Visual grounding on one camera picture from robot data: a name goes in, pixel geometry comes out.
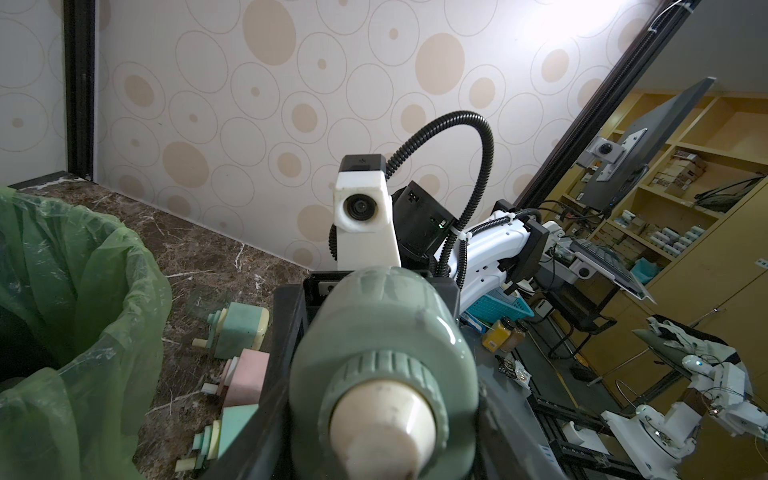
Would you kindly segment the sage green pencil sharpener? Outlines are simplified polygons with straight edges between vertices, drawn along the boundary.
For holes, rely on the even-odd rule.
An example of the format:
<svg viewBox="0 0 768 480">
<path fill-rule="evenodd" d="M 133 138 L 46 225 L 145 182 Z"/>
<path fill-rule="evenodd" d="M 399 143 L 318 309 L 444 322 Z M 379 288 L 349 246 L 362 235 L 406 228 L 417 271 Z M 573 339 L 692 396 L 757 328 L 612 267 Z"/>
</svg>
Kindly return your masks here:
<svg viewBox="0 0 768 480">
<path fill-rule="evenodd" d="M 301 479 L 464 479 L 474 463 L 477 368 L 440 301 L 326 300 L 294 355 L 289 405 Z"/>
</svg>

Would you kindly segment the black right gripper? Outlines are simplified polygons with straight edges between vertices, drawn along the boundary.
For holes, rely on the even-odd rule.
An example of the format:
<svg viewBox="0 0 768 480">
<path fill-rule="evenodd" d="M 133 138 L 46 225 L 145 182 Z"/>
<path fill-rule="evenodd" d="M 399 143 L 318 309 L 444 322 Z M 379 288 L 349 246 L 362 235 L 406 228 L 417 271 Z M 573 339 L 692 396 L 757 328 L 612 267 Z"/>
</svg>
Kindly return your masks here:
<svg viewBox="0 0 768 480">
<path fill-rule="evenodd" d="M 326 300 L 344 305 L 405 305 L 444 309 L 457 318 L 461 293 L 456 282 L 428 270 L 364 268 L 356 271 L 317 271 L 302 285 L 284 285 L 274 291 L 270 358 L 264 393 L 287 379 L 299 341 Z"/>
</svg>

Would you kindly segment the mint green pencil sharpener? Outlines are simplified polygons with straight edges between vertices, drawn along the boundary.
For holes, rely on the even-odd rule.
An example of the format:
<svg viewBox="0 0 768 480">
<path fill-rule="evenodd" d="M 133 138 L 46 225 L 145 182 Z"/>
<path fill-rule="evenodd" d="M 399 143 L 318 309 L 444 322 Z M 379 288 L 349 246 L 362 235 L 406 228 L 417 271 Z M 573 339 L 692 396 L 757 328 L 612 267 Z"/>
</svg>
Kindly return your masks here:
<svg viewBox="0 0 768 480">
<path fill-rule="evenodd" d="M 229 360 L 244 349 L 259 350 L 269 322 L 268 309 L 231 302 L 207 316 L 208 336 L 193 339 L 192 346 L 209 350 L 216 359 Z"/>
</svg>

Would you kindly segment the light green pencil sharpener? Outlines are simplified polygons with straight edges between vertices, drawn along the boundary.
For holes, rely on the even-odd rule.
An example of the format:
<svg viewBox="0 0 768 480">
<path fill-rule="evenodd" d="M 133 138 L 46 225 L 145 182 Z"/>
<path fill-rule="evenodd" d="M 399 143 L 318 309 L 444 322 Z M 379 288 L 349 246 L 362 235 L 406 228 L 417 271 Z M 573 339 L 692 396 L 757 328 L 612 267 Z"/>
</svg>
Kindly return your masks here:
<svg viewBox="0 0 768 480">
<path fill-rule="evenodd" d="M 220 419 L 206 425 L 202 432 L 194 436 L 193 455 L 178 460 L 174 472 L 201 470 L 217 460 L 233 444 L 258 407 L 258 404 L 224 407 Z"/>
</svg>

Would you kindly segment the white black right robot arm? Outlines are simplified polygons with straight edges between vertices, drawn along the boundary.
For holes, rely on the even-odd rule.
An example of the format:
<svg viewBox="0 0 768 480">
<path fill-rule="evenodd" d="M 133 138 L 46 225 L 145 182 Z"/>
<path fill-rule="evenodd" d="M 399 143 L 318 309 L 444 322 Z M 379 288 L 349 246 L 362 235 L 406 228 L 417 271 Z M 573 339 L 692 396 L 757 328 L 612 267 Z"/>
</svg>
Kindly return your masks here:
<svg viewBox="0 0 768 480">
<path fill-rule="evenodd" d="M 474 129 L 481 142 L 478 176 L 459 217 L 416 182 L 388 194 L 388 180 L 412 154 L 457 126 Z M 482 115 L 458 110 L 419 129 L 390 158 L 351 154 L 342 159 L 334 191 L 335 219 L 328 234 L 337 268 L 313 272 L 300 285 L 277 289 L 275 349 L 266 370 L 266 390 L 286 388 L 299 340 L 331 290 L 355 270 L 402 266 L 437 287 L 456 314 L 503 283 L 527 279 L 538 270 L 554 235 L 537 209 L 516 210 L 499 200 L 488 220 L 468 224 L 490 178 L 493 143 L 491 127 Z"/>
</svg>

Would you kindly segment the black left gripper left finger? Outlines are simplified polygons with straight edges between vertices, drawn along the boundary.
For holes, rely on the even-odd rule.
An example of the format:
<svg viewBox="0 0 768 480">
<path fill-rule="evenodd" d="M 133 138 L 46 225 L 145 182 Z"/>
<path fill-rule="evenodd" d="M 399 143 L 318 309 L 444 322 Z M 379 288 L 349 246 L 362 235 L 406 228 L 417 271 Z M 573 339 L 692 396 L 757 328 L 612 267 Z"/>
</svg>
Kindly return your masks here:
<svg viewBox="0 0 768 480">
<path fill-rule="evenodd" d="M 269 384 L 254 416 L 204 479 L 298 479 L 291 458 L 289 370 Z"/>
</svg>

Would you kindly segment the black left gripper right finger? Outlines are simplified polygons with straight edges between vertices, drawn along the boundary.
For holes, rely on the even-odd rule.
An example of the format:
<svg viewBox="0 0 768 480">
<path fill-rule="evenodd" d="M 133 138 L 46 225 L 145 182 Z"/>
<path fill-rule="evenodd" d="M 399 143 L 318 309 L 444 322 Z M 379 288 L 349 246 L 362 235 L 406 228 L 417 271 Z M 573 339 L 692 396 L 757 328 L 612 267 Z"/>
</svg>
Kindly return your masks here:
<svg viewBox="0 0 768 480">
<path fill-rule="evenodd" d="M 476 417 L 475 479 L 564 479 L 554 453 L 515 383 L 482 381 Z"/>
</svg>

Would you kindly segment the pink pencil sharpener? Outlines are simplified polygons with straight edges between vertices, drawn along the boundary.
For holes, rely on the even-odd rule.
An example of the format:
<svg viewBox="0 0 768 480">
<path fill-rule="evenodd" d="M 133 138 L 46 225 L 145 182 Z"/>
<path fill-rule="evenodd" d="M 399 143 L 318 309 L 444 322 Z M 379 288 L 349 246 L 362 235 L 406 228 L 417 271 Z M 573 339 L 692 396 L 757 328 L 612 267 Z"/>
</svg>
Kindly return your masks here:
<svg viewBox="0 0 768 480">
<path fill-rule="evenodd" d="M 262 395 L 270 355 L 243 349 L 229 359 L 217 383 L 204 383 L 201 392 L 223 399 L 223 407 L 258 404 Z"/>
</svg>

